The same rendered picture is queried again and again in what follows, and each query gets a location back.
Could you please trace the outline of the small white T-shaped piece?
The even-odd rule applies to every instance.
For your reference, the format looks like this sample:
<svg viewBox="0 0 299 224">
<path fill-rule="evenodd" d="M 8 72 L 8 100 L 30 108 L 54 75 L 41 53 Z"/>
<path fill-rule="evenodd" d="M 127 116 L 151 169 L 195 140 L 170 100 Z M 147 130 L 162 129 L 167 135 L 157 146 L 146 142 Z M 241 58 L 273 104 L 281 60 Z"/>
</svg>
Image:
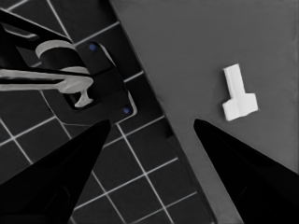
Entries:
<svg viewBox="0 0 299 224">
<path fill-rule="evenodd" d="M 222 104 L 228 121 L 245 117 L 259 110 L 255 93 L 246 93 L 239 64 L 223 69 L 230 99 Z"/>
</svg>

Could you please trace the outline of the dark robot body with pale bars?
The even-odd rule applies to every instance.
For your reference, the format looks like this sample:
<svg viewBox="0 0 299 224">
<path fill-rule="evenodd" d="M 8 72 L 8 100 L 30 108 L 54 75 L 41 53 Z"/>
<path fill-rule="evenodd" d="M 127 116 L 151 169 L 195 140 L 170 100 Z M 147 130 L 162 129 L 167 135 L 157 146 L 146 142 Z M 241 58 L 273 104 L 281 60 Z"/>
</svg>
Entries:
<svg viewBox="0 0 299 224">
<path fill-rule="evenodd" d="M 68 37 L 0 7 L 0 92 L 42 91 L 66 125 L 134 116 L 135 102 L 107 49 L 90 42 L 85 51 L 98 68 L 87 67 Z"/>
</svg>

